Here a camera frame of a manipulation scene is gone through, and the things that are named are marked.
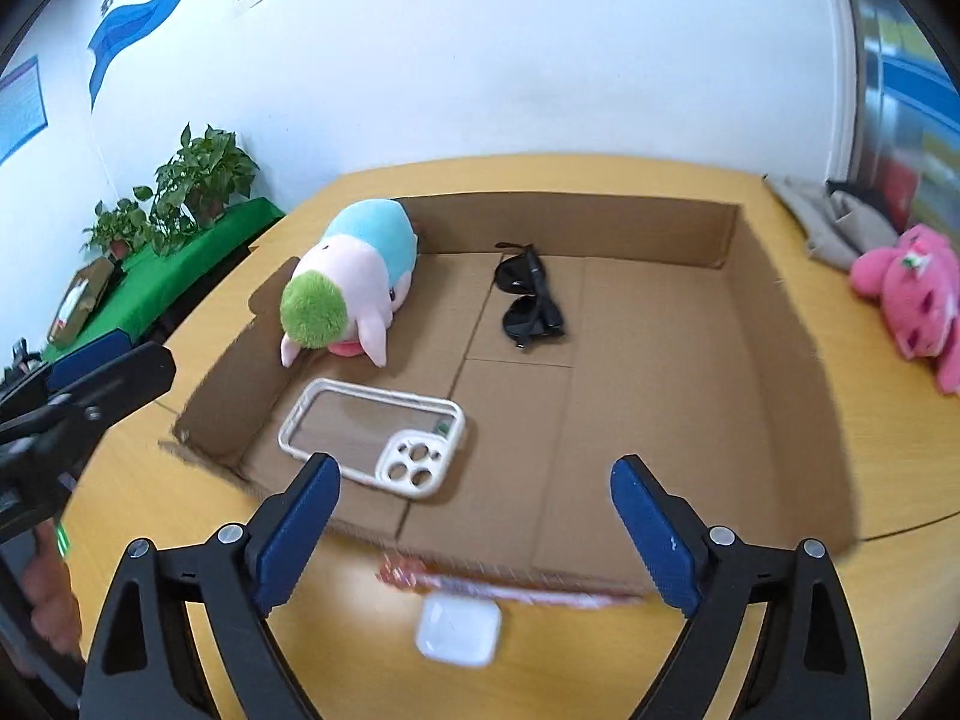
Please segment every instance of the green tablecloth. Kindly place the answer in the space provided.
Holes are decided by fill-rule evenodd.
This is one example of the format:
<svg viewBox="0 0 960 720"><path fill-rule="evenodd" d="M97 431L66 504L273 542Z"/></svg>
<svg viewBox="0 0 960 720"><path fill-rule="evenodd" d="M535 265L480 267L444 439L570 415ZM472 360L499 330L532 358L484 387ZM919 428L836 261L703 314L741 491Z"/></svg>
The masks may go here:
<svg viewBox="0 0 960 720"><path fill-rule="evenodd" d="M123 262L127 275L120 286L90 317L74 343L64 349L47 346L43 359L56 360L117 328L137 341L200 276L282 217L270 200L258 197L227 208L222 220L169 257L157 257L150 247L131 255Z"/></svg>

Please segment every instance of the wooden tabletop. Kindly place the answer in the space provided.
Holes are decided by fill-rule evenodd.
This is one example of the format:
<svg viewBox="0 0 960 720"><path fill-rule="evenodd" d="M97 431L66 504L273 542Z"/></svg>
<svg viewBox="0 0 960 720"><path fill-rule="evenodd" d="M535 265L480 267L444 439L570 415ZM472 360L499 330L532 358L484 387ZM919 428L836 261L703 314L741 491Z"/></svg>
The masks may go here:
<svg viewBox="0 0 960 720"><path fill-rule="evenodd" d="M70 556L88 635L126 544L204 541L256 503L157 448L176 412L251 318L250 293L306 251L344 205L369 196L452 191L589 191L737 202L784 276L817 343L843 420L867 541L840 567L856 620L875 718L895 718L960 621L958 402L921 365L896 357L875 308L843 274L810 262L803 235L755 176L617 157L512 156L390 167L341 178L299 206L195 310L168 346L174 388L110 431L67 512ZM426 661L413 632L418 596L376 581L376 550L324 536L291 603L270 623L320 712L330 720L391 717L627 717L683 623L655 602L600 611L505 605L493 665L462 670ZM200 654L224 718L242 717L203 613ZM712 708L726 717L760 617L751 613Z"/></svg>

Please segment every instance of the plush toy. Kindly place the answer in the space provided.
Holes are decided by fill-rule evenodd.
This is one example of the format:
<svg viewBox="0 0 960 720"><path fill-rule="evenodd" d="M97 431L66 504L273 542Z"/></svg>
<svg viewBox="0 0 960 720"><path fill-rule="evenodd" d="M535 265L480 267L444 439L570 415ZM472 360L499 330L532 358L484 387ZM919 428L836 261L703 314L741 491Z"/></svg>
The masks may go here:
<svg viewBox="0 0 960 720"><path fill-rule="evenodd" d="M395 200L344 208L299 261L280 298L285 367L301 348L387 365L387 328L410 290L416 235Z"/></svg>
<svg viewBox="0 0 960 720"><path fill-rule="evenodd" d="M937 358L938 389L960 391L960 261L947 238L922 224L911 227L895 247L858 258L850 283L858 295L880 299L883 318L907 360Z"/></svg>

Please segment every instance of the sunglasses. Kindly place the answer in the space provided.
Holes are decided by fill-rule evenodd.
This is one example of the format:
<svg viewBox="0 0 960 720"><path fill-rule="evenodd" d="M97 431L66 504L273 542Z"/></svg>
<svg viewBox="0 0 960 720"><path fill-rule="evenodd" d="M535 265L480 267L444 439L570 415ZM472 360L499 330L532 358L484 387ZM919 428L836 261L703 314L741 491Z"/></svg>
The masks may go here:
<svg viewBox="0 0 960 720"><path fill-rule="evenodd" d="M525 349L533 338L560 338L563 314L546 286L546 268L531 245L497 244L497 248L518 248L522 253L503 260L493 271L493 283L517 298L503 314L503 332Z"/></svg>

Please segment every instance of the pink plush toy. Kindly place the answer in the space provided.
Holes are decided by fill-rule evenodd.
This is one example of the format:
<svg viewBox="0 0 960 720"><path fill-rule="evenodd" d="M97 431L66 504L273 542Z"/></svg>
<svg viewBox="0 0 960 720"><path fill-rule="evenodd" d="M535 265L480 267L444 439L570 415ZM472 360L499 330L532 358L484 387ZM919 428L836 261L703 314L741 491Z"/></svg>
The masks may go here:
<svg viewBox="0 0 960 720"><path fill-rule="evenodd" d="M960 391L960 261L946 237L923 224L895 248L875 248L853 263L853 290L879 298L880 311L907 360L936 357L937 388Z"/></svg>

